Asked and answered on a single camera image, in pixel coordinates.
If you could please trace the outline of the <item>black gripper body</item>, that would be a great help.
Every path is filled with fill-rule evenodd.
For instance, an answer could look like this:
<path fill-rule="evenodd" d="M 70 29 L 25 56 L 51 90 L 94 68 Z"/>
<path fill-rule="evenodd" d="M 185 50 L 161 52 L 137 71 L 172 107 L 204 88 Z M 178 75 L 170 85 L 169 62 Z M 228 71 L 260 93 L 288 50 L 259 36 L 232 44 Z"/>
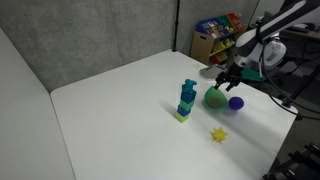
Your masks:
<path fill-rule="evenodd" d="M 243 68 L 239 66 L 236 63 L 233 63 L 226 71 L 221 72 L 216 80 L 218 79 L 224 79 L 224 82 L 229 82 L 230 81 L 238 81 L 239 83 L 241 82 L 242 79 L 242 74 L 241 71 Z"/>

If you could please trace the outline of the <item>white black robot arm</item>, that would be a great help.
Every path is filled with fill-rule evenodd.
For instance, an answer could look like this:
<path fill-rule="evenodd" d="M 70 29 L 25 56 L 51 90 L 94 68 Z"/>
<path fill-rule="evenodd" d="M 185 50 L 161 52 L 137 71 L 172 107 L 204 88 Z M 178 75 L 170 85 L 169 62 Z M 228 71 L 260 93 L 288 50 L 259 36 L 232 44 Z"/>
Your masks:
<path fill-rule="evenodd" d="M 276 67 L 286 53 L 286 46 L 275 40 L 281 31 L 302 23 L 320 22 L 320 0 L 295 0 L 256 28 L 243 33 L 236 41 L 237 56 L 232 65 L 215 78 L 215 89 L 228 82 L 226 90 L 239 85 L 245 68 L 259 70 Z"/>

